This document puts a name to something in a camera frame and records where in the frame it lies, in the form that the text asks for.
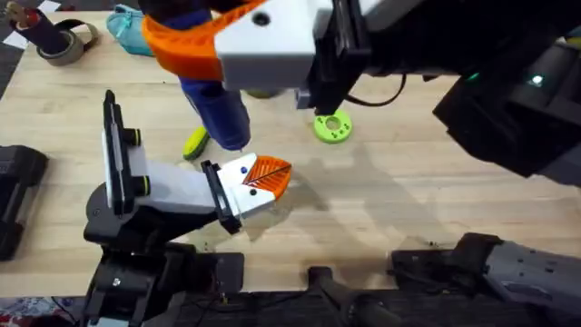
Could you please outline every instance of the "white paper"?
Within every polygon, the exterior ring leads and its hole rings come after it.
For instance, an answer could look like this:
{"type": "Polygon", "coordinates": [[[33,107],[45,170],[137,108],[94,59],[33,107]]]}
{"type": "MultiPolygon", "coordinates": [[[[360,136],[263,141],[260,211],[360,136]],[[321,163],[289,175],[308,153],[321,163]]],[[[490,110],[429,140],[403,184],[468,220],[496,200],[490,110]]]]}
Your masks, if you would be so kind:
{"type": "Polygon", "coordinates": [[[42,11],[43,13],[54,13],[56,11],[56,9],[58,9],[58,7],[60,7],[61,4],[55,2],[55,1],[50,1],[50,0],[44,0],[39,6],[38,9],[40,9],[40,11],[42,11]]]}
{"type": "Polygon", "coordinates": [[[28,41],[17,32],[12,32],[6,39],[4,39],[3,43],[23,50],[25,50],[28,45],[28,41]]]}
{"type": "MultiPolygon", "coordinates": [[[[40,11],[42,11],[43,13],[47,14],[55,12],[59,6],[61,6],[61,4],[55,1],[44,0],[38,6],[38,9],[40,9],[40,11]]],[[[28,45],[28,41],[26,41],[26,39],[17,32],[12,32],[6,39],[4,39],[3,43],[5,45],[11,45],[23,50],[25,50],[26,46],[28,45]]]]}

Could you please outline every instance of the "tape roll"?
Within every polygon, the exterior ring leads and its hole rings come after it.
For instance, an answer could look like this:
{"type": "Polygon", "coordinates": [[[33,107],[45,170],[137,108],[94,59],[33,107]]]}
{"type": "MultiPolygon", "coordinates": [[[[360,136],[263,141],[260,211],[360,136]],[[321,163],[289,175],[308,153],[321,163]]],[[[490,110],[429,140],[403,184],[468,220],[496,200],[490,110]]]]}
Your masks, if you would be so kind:
{"type": "Polygon", "coordinates": [[[40,47],[36,47],[38,55],[53,66],[63,66],[76,62],[86,51],[91,49],[97,43],[99,38],[99,32],[93,25],[77,19],[66,19],[54,26],[57,27],[59,32],[67,39],[69,45],[66,49],[60,53],[47,54],[40,47]],[[89,28],[89,31],[91,32],[91,41],[84,43],[79,36],[71,31],[71,29],[80,25],[86,25],[89,28]]]}

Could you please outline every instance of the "blue object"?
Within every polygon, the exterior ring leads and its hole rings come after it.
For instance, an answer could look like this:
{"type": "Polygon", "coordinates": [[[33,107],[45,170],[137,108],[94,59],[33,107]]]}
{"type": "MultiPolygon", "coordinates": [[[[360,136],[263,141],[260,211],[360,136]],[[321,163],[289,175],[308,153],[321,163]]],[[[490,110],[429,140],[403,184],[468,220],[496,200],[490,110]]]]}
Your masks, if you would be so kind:
{"type": "MultiPolygon", "coordinates": [[[[210,10],[180,15],[162,24],[177,30],[192,28],[212,19],[210,10]]],[[[201,117],[208,134],[222,148],[242,149],[251,139],[250,117],[240,92],[227,91],[222,82],[200,81],[178,76],[183,92],[201,117]]]]}
{"type": "Polygon", "coordinates": [[[142,36],[142,20],[141,11],[129,5],[116,5],[115,12],[107,17],[107,29],[128,53],[153,56],[142,36]]]}

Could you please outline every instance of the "orange 3d printed part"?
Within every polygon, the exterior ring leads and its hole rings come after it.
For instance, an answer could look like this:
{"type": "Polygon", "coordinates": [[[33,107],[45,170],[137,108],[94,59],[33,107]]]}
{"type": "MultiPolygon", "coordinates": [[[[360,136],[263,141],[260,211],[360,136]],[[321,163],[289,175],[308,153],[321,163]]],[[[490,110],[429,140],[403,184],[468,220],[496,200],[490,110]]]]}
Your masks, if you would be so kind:
{"type": "Polygon", "coordinates": [[[244,184],[274,193],[276,200],[282,196],[291,179],[291,164],[266,155],[259,155],[246,176],[244,184]]]}
{"type": "Polygon", "coordinates": [[[143,19],[143,37],[164,69],[182,77],[221,81],[222,65],[214,48],[214,36],[264,1],[248,0],[246,5],[185,31],[171,29],[147,15],[143,19]]]}

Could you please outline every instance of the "red object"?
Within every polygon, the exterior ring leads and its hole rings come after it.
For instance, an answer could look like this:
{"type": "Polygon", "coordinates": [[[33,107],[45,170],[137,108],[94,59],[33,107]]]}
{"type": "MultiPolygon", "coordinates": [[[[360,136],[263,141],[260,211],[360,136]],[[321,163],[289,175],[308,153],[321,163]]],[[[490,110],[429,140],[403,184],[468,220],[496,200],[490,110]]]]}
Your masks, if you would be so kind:
{"type": "Polygon", "coordinates": [[[26,14],[26,24],[29,27],[38,24],[38,21],[40,21],[40,16],[36,13],[34,9],[26,8],[25,14],[26,14]]]}

